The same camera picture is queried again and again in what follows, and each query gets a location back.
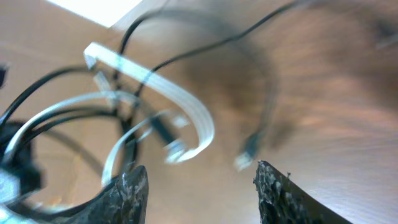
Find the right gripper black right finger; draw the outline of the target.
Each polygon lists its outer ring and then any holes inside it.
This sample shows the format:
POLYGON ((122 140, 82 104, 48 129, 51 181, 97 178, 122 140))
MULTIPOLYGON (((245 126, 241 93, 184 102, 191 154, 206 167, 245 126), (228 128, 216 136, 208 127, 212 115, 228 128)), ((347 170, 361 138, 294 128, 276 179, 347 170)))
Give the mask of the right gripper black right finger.
POLYGON ((259 161, 253 179, 261 224, 351 224, 315 200, 267 161, 259 161))

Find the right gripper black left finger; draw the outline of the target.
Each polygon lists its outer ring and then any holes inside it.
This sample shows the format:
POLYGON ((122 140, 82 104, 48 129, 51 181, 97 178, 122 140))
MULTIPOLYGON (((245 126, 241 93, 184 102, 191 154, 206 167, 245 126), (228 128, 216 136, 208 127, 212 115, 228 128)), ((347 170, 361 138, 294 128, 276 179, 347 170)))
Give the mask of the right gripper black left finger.
POLYGON ((149 180, 144 166, 124 173, 115 185, 61 224, 145 224, 149 180))

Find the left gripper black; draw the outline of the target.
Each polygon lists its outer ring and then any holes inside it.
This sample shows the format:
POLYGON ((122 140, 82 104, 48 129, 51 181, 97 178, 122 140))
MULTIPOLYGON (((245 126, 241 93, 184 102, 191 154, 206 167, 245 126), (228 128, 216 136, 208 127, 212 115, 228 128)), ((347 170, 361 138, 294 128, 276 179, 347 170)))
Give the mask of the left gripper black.
POLYGON ((41 171, 33 162, 31 143, 22 146, 11 162, 1 163, 1 205, 16 215, 41 221, 42 215, 24 201, 41 188, 41 171))

